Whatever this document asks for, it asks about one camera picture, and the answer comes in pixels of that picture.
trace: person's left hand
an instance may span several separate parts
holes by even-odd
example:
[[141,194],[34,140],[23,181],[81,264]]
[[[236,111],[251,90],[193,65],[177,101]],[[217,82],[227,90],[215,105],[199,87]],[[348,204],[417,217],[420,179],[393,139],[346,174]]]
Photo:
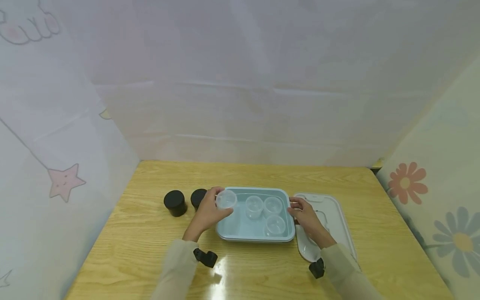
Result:
[[183,240],[197,242],[205,230],[233,213],[233,208],[218,209],[216,207],[215,195],[223,190],[224,188],[215,186],[207,191],[183,235]]

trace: white curtain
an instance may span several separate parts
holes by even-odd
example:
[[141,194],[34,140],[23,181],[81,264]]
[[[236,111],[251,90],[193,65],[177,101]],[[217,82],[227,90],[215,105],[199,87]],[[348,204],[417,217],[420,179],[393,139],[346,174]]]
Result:
[[56,0],[142,159],[370,166],[479,47],[476,0]]
[[0,1],[0,145],[0,299],[62,299],[139,159],[47,1]]

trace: beige sleeve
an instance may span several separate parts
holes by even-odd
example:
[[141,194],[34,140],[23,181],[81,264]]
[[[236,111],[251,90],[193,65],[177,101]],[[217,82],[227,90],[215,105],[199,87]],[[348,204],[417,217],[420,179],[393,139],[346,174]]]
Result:
[[325,273],[343,300],[383,299],[344,245],[335,244],[323,248],[321,255]]
[[192,284],[197,260],[193,250],[198,244],[192,241],[174,240],[163,261],[160,280],[151,300],[184,300]]

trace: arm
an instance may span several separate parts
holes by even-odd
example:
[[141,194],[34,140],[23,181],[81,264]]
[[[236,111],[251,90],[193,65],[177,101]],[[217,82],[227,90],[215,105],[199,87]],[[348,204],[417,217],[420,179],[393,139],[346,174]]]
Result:
[[288,212],[320,247],[325,271],[344,300],[379,300],[383,297],[368,281],[350,251],[323,227],[312,206],[302,198],[290,197]]
[[233,213],[231,208],[219,210],[215,206],[215,195],[221,191],[221,187],[207,191],[183,238],[172,242],[151,300],[183,300],[187,296],[197,269],[193,250],[198,248],[198,239],[211,226]]
[[173,241],[165,256],[162,274],[151,300],[185,299],[197,269],[197,260],[193,255],[196,248],[198,244],[193,241]]

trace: plastic tray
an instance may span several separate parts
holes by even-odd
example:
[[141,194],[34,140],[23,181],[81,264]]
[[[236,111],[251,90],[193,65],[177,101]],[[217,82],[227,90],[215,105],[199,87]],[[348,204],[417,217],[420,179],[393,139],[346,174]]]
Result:
[[[290,201],[285,191],[267,188],[227,187],[237,195],[237,206],[233,214],[220,221],[216,226],[217,234],[224,240],[249,242],[288,242],[295,236],[293,218],[288,214]],[[245,212],[245,200],[250,196],[258,196],[263,201],[268,197],[276,197],[283,203],[279,216],[285,221],[287,229],[282,236],[268,237],[264,233],[266,218],[264,213],[258,219],[250,219]]]
[[[295,197],[303,198],[312,205],[322,225],[330,232],[337,243],[344,244],[350,250],[356,260],[357,252],[340,203],[330,195],[299,192],[295,194]],[[295,225],[295,227],[300,255],[309,262],[316,262],[321,258],[320,248],[307,237],[300,225]]]

